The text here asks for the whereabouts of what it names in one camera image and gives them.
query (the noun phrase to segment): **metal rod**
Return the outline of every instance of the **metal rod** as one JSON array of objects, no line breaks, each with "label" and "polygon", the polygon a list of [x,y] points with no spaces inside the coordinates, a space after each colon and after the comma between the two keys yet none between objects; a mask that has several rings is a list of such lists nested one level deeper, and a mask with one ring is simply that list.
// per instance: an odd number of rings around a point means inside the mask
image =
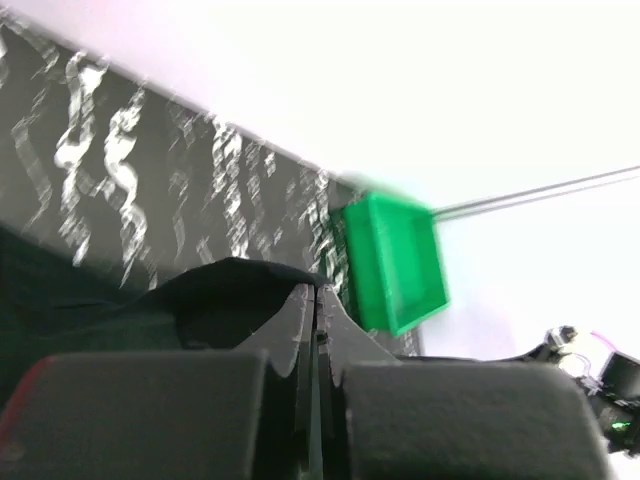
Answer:
[{"label": "metal rod", "polygon": [[640,165],[591,177],[584,177],[570,182],[557,183],[546,187],[453,205],[435,210],[434,215],[437,222],[447,222],[458,218],[479,215],[493,210],[559,197],[637,178],[640,178]]}]

